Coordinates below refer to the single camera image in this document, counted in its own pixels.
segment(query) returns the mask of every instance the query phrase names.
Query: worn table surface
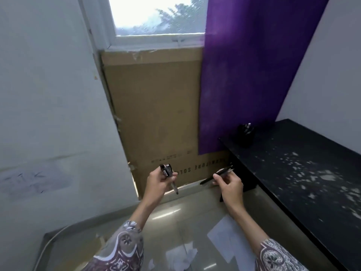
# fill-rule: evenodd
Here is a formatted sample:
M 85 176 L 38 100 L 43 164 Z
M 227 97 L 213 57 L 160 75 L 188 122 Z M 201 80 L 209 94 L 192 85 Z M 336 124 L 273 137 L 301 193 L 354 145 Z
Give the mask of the worn table surface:
M 361 270 L 361 156 L 291 120 L 223 144 L 339 269 Z

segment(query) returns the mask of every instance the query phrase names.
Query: patterned sleeve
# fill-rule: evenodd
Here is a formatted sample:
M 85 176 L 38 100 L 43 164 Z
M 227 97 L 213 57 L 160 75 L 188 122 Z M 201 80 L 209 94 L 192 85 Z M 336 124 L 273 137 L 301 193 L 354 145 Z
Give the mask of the patterned sleeve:
M 256 271 L 308 271 L 286 249 L 273 239 L 261 243 Z
M 143 264 L 142 230 L 126 221 L 82 271 L 139 271 Z

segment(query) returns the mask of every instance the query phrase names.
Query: hand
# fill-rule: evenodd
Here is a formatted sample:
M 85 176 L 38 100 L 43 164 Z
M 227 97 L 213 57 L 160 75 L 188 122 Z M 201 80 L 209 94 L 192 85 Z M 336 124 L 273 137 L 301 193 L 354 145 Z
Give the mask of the hand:
M 157 167 L 147 178 L 147 186 L 142 202 L 153 211 L 159 205 L 164 193 L 168 191 L 170 183 L 176 180 L 177 175 L 178 173 L 173 172 L 173 177 L 166 178 L 160 167 Z
M 224 203 L 228 211 L 234 217 L 239 211 L 245 210 L 243 205 L 243 183 L 241 179 L 232 171 L 224 179 L 213 174 L 213 184 L 219 185 L 222 191 Z

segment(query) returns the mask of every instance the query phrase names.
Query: cable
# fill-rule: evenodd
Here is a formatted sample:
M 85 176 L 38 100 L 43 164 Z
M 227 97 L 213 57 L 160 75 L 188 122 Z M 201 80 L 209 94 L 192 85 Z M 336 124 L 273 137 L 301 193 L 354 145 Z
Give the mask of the cable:
M 44 254 L 44 251 L 45 251 L 46 247 L 48 247 L 49 243 L 51 243 L 51 241 L 52 241 L 53 239 L 55 239 L 56 236 L 58 236 L 61 232 L 63 232 L 63 231 L 64 231 L 66 228 L 68 228 L 69 226 L 70 226 L 70 225 L 67 225 L 66 227 L 62 228 L 58 233 L 56 233 L 56 234 L 54 235 L 54 237 L 52 237 L 52 238 L 50 239 L 50 241 L 47 242 L 47 244 L 46 244 L 46 245 L 44 246 L 44 248 L 43 248 L 43 251 L 40 253 L 40 256 L 39 256 L 39 258 L 38 258 L 38 261 L 37 261 L 36 264 L 35 264 L 35 267 L 34 267 L 33 271 L 36 271 L 36 270 L 38 269 L 39 262 L 40 262 L 40 260 L 42 259 L 42 256 L 43 256 L 43 254 Z

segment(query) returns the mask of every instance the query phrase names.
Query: person's left hand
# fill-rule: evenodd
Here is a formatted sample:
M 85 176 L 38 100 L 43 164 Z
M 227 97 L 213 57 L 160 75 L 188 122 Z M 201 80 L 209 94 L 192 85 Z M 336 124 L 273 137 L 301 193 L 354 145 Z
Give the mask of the person's left hand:
M 156 208 L 168 190 L 170 183 L 174 182 L 178 173 L 173 172 L 173 177 L 166 178 L 160 167 L 152 171 L 147 178 L 147 186 L 143 202 L 150 208 Z

